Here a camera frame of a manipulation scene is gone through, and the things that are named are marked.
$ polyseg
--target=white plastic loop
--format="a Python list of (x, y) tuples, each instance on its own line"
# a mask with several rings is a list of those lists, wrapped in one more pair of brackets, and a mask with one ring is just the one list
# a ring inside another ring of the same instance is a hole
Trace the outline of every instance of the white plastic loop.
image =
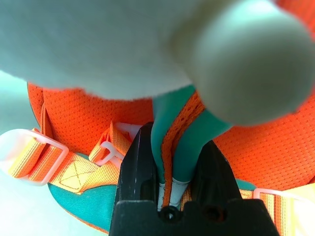
[(120, 122), (115, 123), (114, 126), (120, 131), (128, 132), (132, 140), (134, 140), (140, 128), (142, 127), (141, 125), (137, 125), (137, 124), (127, 124), (127, 123), (120, 123)]
[(36, 138), (37, 141), (43, 144), (50, 144), (62, 150), (61, 154), (42, 181), (31, 181), (28, 176), (21, 178), (31, 184), (43, 186), (47, 184), (54, 175), (57, 168), (69, 153), (69, 149), (65, 145), (35, 131), (27, 129), (13, 129), (0, 135), (0, 170), (8, 174), (8, 170), (32, 138)]
[(104, 165), (106, 162), (111, 161), (113, 164), (115, 164), (116, 166), (120, 164), (117, 160), (115, 160), (116, 158), (119, 158), (121, 160), (124, 159), (124, 155), (122, 155), (120, 152), (118, 152), (116, 150), (116, 148), (113, 146), (113, 144), (109, 141), (105, 141), (100, 145), (102, 148), (106, 148), (109, 150), (109, 154), (102, 160), (99, 160), (96, 162), (97, 165), (102, 166)]

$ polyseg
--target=orange webbing strap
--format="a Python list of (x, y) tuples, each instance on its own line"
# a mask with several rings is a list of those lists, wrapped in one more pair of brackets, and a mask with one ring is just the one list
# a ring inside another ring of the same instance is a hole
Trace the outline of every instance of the orange webbing strap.
[(183, 109), (180, 111), (173, 124), (163, 138), (161, 153), (164, 167), (165, 192), (162, 206), (168, 206), (172, 188), (172, 164), (177, 144), (192, 122), (205, 110), (197, 92), (195, 92)]
[(91, 151), (89, 160), (93, 162), (99, 161), (109, 153), (108, 149), (100, 146), (105, 141), (111, 142), (117, 151), (125, 156), (131, 145), (131, 141), (128, 136), (128, 133), (120, 132), (115, 128), (113, 122), (111, 122), (109, 128), (101, 135), (96, 146)]
[[(253, 192), (240, 190), (243, 199), (252, 199)], [(284, 191), (297, 196), (288, 197), (273, 194), (260, 194), (271, 219), (281, 236), (313, 236), (315, 224), (315, 184)]]
[[(42, 115), (42, 132), (52, 134), (47, 114)], [(120, 133), (113, 125), (105, 132), (122, 154), (126, 154), (130, 141)], [(97, 143), (90, 159), (102, 159), (108, 153)], [(32, 138), (22, 153), (15, 160), (9, 173), (16, 178), (25, 177), (32, 181), (41, 181), (52, 168), (62, 150), (49, 144), (43, 144)], [(57, 171), (50, 179), (50, 183), (73, 193), (81, 194), (85, 190), (101, 185), (117, 184), (119, 169), (107, 162), (99, 167), (73, 152), (69, 152)]]

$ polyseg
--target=white plastic buckle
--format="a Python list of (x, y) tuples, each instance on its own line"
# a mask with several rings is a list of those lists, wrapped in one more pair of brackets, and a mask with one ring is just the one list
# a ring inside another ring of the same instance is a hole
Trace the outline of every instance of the white plastic buckle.
[(69, 149), (65, 145), (35, 131), (27, 129), (13, 129), (0, 135), (0, 170), (8, 174), (8, 170), (32, 138), (36, 138), (36, 140), (40, 143), (50, 144), (62, 150), (61, 154), (42, 181), (29, 180), (28, 176), (20, 178), (33, 185), (43, 186), (47, 184), (54, 175), (57, 168), (61, 165), (69, 153)]
[(106, 148), (109, 150), (109, 154), (102, 160), (99, 160), (96, 162), (97, 165), (102, 166), (106, 162), (111, 161), (115, 166), (120, 168), (120, 161), (118, 161), (116, 158), (123, 160), (124, 155), (122, 155), (120, 152), (116, 150), (116, 148), (113, 146), (113, 144), (109, 141), (105, 141), (100, 145), (102, 148)]
[(309, 202), (309, 200), (305, 199), (305, 198), (301, 198), (295, 194), (292, 193), (287, 193), (287, 192), (283, 192), (283, 191), (279, 191), (279, 190), (273, 190), (273, 189), (266, 189), (266, 188), (257, 188), (253, 191), (253, 198), (254, 199), (260, 199), (260, 194), (261, 193), (265, 193), (265, 194), (272, 194), (272, 195), (278, 195), (281, 197), (285, 197), (285, 198), (293, 198), (296, 200), (300, 200), (300, 201), (306, 201)]

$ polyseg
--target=stuffed animal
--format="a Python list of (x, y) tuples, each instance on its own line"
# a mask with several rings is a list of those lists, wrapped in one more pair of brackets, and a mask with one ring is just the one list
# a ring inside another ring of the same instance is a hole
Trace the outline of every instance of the stuffed animal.
[(0, 29), (5, 72), (105, 99), (153, 99), (158, 208), (161, 146), (179, 115), (194, 115), (182, 113), (191, 99), (198, 115), (171, 157), (167, 205), (176, 207), (205, 143), (293, 113), (315, 78), (310, 33), (269, 0), (2, 0)]

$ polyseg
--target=harness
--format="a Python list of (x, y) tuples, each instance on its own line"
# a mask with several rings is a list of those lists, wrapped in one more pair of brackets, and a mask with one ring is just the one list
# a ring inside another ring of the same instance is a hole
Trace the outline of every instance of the harness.
[[(299, 17), (314, 34), (314, 1), (279, 0), (279, 5)], [(132, 133), (139, 125), (153, 121), (152, 101), (108, 101), (80, 89), (53, 91), (31, 84), (28, 90), (40, 131), (13, 130), (0, 136), (1, 144), (13, 141), (10, 144), (15, 147), (4, 151), (7, 161), (1, 168), (15, 178), (38, 185), (50, 183), (54, 198), (65, 210), (108, 233), (110, 219), (101, 219), (97, 210), (111, 215), (120, 163)], [(310, 236), (315, 232), (310, 216), (315, 210), (314, 105), (315, 95), (298, 114), (258, 127), (234, 127), (215, 139), (235, 177), (258, 186), (254, 191), (241, 190), (242, 197), (261, 199), (281, 236)], [(169, 204), (171, 193), (174, 150), (185, 129), (203, 110), (195, 93), (163, 139), (164, 206)], [(128, 125), (120, 122), (137, 126), (123, 129)], [(106, 201), (103, 193), (108, 194)], [(87, 199), (93, 202), (87, 208), (95, 218), (81, 211)], [(182, 207), (190, 199), (188, 188)]]

